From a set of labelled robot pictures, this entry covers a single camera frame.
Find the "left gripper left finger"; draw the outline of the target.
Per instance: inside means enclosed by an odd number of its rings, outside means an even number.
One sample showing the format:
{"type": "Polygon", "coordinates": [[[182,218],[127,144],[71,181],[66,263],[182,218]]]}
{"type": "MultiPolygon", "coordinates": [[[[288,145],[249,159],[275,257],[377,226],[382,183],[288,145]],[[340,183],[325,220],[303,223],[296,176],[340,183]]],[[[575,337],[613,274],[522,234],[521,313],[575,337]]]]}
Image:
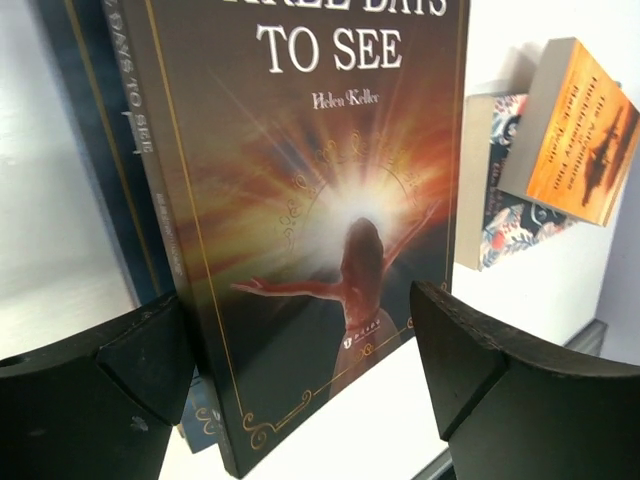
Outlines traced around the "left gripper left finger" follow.
{"type": "Polygon", "coordinates": [[[2,360],[2,478],[158,478],[193,370],[174,294],[2,360]]]}

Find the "Nineteen Eighty-Four blue book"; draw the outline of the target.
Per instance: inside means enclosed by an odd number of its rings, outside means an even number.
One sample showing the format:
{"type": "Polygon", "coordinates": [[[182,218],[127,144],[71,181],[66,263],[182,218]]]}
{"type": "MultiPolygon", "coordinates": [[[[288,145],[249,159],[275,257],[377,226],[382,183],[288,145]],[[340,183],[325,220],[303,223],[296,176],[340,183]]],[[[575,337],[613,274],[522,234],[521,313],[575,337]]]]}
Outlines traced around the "Nineteen Eighty-Four blue book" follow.
{"type": "Polygon", "coordinates": [[[37,1],[57,79],[134,305],[174,288],[99,1],[37,1]]]}

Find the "Three Days to See book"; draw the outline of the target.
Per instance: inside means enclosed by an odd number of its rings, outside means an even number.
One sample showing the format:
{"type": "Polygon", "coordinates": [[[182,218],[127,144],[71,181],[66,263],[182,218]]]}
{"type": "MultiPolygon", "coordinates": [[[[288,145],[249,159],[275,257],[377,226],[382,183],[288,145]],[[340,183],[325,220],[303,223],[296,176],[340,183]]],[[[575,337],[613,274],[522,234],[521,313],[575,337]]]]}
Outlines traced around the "Three Days to See book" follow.
{"type": "Polygon", "coordinates": [[[454,261],[466,1],[107,1],[227,472],[413,334],[454,261]]]}

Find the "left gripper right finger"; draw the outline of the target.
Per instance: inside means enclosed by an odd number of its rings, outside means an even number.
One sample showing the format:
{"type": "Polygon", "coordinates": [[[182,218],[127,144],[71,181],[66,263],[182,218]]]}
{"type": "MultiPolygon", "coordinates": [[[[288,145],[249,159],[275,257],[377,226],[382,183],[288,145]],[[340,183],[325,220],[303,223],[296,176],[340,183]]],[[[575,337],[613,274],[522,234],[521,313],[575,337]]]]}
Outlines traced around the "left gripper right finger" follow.
{"type": "Polygon", "coordinates": [[[635,479],[639,369],[550,343],[424,281],[411,319],[460,479],[635,479]]]}

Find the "orange Huckleberry Finn book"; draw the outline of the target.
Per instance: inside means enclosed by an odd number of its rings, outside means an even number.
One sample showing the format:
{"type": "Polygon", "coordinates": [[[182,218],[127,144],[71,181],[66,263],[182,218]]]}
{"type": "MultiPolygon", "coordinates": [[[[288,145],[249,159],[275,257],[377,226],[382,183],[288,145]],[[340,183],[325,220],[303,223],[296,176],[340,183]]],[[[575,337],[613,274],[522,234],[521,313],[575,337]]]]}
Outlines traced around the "orange Huckleberry Finn book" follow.
{"type": "Polygon", "coordinates": [[[639,110],[575,37],[547,42],[500,190],[605,226],[639,141],[639,110]]]}

